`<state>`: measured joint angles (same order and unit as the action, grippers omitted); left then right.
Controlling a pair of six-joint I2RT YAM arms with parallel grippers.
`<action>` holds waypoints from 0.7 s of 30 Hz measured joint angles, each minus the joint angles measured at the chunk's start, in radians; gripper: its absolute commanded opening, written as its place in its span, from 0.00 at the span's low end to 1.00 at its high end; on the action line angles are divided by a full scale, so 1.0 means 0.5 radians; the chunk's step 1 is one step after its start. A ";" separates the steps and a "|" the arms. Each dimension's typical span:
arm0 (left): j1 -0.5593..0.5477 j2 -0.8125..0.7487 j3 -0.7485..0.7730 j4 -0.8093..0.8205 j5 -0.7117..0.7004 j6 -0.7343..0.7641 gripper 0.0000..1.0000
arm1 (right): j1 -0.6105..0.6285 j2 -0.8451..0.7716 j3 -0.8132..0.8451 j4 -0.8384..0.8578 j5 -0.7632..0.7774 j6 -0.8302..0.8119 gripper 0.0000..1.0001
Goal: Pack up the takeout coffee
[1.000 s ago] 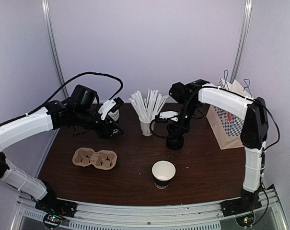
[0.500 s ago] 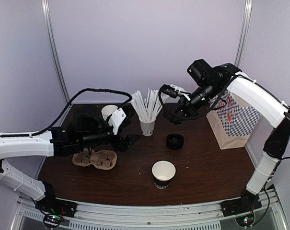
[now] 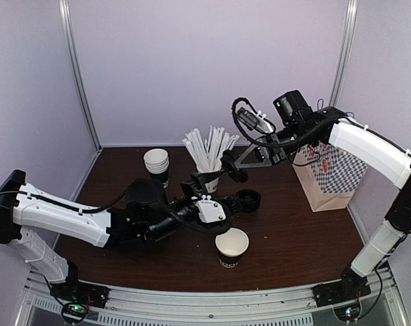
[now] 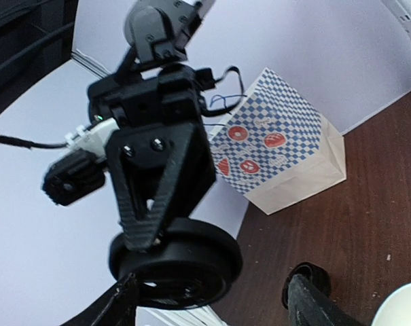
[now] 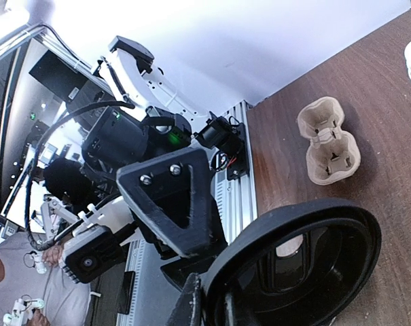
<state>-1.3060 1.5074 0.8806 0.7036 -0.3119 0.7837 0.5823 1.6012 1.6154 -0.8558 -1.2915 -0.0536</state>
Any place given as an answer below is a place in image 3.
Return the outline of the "single black paper cup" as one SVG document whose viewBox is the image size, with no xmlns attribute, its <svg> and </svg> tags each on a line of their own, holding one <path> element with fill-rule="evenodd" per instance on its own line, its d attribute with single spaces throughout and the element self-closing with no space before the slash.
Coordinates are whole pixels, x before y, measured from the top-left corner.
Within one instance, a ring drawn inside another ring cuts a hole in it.
<svg viewBox="0 0 411 326">
<path fill-rule="evenodd" d="M 219 262 L 225 268 L 236 267 L 249 245 L 248 234 L 239 228 L 230 228 L 226 233 L 215 237 Z"/>
</svg>

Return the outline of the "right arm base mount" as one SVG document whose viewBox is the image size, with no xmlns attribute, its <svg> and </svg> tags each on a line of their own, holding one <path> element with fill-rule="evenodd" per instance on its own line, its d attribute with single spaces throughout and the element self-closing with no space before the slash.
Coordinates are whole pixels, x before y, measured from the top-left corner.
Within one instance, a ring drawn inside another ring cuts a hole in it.
<svg viewBox="0 0 411 326">
<path fill-rule="evenodd" d="M 346 287 L 341 280 L 332 283 L 321 283 L 312 288 L 312 294 L 317 307 L 352 301 L 360 296 L 369 295 L 371 292 L 368 284 L 361 285 L 354 289 L 352 287 Z"/>
</svg>

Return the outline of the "stack of black lids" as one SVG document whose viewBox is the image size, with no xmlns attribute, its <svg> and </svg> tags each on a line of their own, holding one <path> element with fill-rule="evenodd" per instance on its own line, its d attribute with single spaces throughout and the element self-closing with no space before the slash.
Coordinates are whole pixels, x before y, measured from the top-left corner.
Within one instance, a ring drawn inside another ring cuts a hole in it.
<svg viewBox="0 0 411 326">
<path fill-rule="evenodd" d="M 261 204 L 261 194 L 254 189 L 242 189 L 236 193 L 244 213 L 256 212 Z"/>
</svg>

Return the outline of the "stack of paper cups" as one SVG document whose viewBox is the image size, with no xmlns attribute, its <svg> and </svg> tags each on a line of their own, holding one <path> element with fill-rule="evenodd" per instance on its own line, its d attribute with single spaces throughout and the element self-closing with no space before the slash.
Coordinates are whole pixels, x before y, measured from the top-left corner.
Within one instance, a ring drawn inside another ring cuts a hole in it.
<svg viewBox="0 0 411 326">
<path fill-rule="evenodd" d="M 164 188 L 167 188 L 169 167 L 167 150 L 161 148 L 150 149 L 144 154 L 143 161 L 150 177 L 159 180 Z"/>
</svg>

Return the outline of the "black coffee cup lid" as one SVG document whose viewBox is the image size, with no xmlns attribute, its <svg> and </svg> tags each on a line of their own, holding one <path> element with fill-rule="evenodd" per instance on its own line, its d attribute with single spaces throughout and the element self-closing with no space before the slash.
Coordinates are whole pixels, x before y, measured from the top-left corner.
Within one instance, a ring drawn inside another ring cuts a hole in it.
<svg viewBox="0 0 411 326">
<path fill-rule="evenodd" d="M 231 180 L 237 183 L 245 183 L 248 181 L 249 176 L 247 172 L 236 167 L 236 158 L 229 149 L 223 152 L 220 162 L 222 169 L 227 172 Z"/>
</svg>

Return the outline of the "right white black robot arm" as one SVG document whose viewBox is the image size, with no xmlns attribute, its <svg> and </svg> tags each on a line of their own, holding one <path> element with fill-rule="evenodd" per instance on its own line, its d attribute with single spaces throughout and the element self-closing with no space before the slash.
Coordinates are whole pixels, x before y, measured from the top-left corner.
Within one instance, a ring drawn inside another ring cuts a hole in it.
<svg viewBox="0 0 411 326">
<path fill-rule="evenodd" d="M 248 168 L 273 166 L 294 156 L 305 145 L 324 143 L 362 160 L 399 189 L 384 221 L 343 270 L 336 286 L 319 285 L 315 291 L 322 299 L 355 299 L 362 293 L 367 275 L 411 233 L 411 151 L 392 143 L 335 107 L 313 111 L 297 90 L 276 98 L 273 105 L 284 125 L 280 131 L 275 130 L 248 99 L 240 97 L 232 103 L 232 119 L 250 142 L 244 154 L 232 164 L 233 180 L 245 182 Z"/>
</svg>

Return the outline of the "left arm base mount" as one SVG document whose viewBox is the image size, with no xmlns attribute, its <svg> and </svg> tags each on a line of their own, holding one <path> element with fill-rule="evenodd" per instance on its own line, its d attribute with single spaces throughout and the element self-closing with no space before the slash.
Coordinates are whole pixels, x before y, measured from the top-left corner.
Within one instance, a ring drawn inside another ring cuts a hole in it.
<svg viewBox="0 0 411 326">
<path fill-rule="evenodd" d="M 93 308 L 104 308 L 109 296 L 107 287 L 80 281 L 76 285 L 51 284 L 50 288 L 51 293 L 60 300 L 76 302 Z"/>
</svg>

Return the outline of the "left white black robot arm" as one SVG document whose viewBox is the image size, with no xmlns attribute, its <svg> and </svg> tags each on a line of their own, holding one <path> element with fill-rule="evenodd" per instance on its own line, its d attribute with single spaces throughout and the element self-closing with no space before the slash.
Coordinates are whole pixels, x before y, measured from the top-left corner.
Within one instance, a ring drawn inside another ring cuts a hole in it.
<svg viewBox="0 0 411 326">
<path fill-rule="evenodd" d="M 47 194 L 13 170 L 0 187 L 0 244 L 15 247 L 25 262 L 38 269 L 72 302 L 86 294 L 76 265 L 55 252 L 34 227 L 77 238 L 110 251 L 130 253 L 158 242 L 185 226 L 220 235 L 242 209 L 237 196 L 212 196 L 206 183 L 222 173 L 193 174 L 181 184 L 183 197 L 169 202 L 161 181 L 135 179 L 105 206 L 86 206 Z"/>
</svg>

